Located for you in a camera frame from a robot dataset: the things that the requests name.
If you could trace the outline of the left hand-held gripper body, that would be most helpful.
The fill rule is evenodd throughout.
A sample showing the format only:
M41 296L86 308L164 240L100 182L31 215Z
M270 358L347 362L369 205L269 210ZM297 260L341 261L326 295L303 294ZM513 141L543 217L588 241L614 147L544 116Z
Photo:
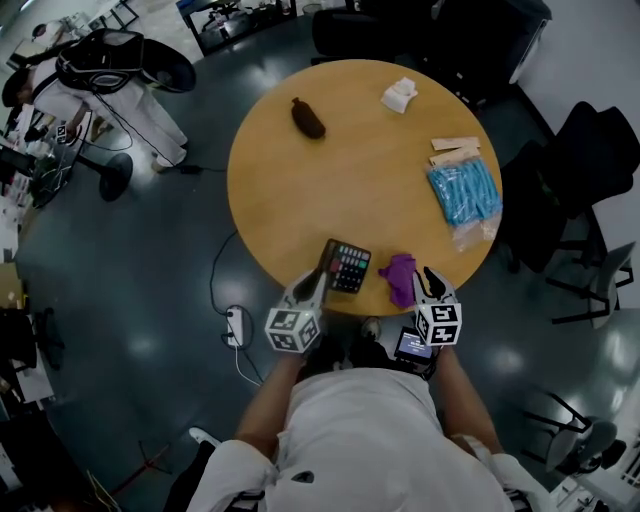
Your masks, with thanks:
M323 306L318 302L324 276L314 285L313 271L287 286L278 305L269 311L264 332L277 352L304 354L321 333Z

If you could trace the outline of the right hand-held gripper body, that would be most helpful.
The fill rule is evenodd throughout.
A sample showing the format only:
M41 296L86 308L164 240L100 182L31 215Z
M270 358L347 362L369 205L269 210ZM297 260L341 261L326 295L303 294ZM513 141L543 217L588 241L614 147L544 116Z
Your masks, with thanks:
M432 300L426 296L429 290L423 272L421 276L421 299L415 300L415 329L422 342L430 347L456 345L461 332L461 303L454 289L453 300Z

